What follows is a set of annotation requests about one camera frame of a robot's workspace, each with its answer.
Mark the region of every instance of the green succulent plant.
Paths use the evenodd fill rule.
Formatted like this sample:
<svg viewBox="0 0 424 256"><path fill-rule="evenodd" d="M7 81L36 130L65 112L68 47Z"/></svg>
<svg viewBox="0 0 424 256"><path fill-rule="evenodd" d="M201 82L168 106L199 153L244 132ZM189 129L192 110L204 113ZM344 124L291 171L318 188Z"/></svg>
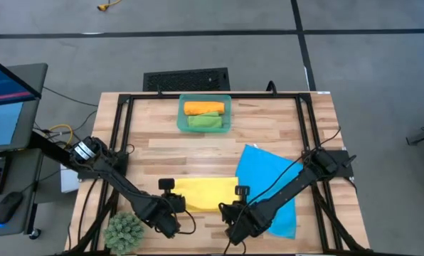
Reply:
<svg viewBox="0 0 424 256"><path fill-rule="evenodd" d="M106 247L121 256L135 250L144 237L142 222L133 213L119 212L104 231Z"/></svg>

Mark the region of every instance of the blue cloth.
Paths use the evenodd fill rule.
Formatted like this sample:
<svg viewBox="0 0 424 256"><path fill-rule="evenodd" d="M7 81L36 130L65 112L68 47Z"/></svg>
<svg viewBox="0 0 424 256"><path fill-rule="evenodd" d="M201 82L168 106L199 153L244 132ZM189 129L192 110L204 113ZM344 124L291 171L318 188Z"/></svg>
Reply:
<svg viewBox="0 0 424 256"><path fill-rule="evenodd" d="M0 105L0 145L11 143L21 109L22 102Z"/></svg>
<svg viewBox="0 0 424 256"><path fill-rule="evenodd" d="M266 190L291 163L291 160L245 145L235 175L239 178L239 185L250 187L250 195L247 201ZM256 201L274 195L275 192L294 179L302 168L301 164L294 164L275 186ZM296 209L294 198L278 210L267 231L279 237L295 239Z"/></svg>

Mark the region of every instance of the computer mouse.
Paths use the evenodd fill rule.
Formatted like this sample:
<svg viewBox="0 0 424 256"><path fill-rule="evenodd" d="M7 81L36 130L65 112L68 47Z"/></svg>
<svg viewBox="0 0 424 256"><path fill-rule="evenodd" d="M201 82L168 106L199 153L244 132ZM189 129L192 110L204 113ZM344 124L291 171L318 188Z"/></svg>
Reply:
<svg viewBox="0 0 424 256"><path fill-rule="evenodd" d="M10 221L14 212L22 202L23 194L21 192L11 192L0 202L0 224Z"/></svg>

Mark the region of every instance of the yellow cable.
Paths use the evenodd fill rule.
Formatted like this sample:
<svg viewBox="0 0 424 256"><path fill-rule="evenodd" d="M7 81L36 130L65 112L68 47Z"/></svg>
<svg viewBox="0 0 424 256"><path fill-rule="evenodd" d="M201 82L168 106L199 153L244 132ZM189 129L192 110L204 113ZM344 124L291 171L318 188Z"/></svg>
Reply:
<svg viewBox="0 0 424 256"><path fill-rule="evenodd" d="M121 2L121 0L116 0L115 2L112 2L111 4L100 4L99 6L97 6L97 8L100 11L106 11L110 6L113 6L113 5L118 4L120 2Z"/></svg>
<svg viewBox="0 0 424 256"><path fill-rule="evenodd" d="M61 128L61 127L65 127L65 128L68 128L70 130L70 138L67 141L67 145L69 145L71 143L71 141L73 140L73 129L71 129L70 125L68 125L68 124L57 124L57 125L54 125L53 127L49 128L49 130L52 132L54 129Z"/></svg>

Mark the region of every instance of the yellow cloth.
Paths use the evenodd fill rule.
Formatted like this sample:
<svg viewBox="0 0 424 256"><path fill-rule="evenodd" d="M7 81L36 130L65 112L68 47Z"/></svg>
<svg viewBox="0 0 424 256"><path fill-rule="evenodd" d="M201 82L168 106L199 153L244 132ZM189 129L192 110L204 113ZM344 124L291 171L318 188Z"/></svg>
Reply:
<svg viewBox="0 0 424 256"><path fill-rule="evenodd" d="M184 113L186 115L198 115L208 112L225 113L225 103L223 102L185 102Z"/></svg>
<svg viewBox="0 0 424 256"><path fill-rule="evenodd" d="M231 204L239 200L234 194L237 177L176 178L172 193L185 196L186 209L191 213L218 211L219 203Z"/></svg>

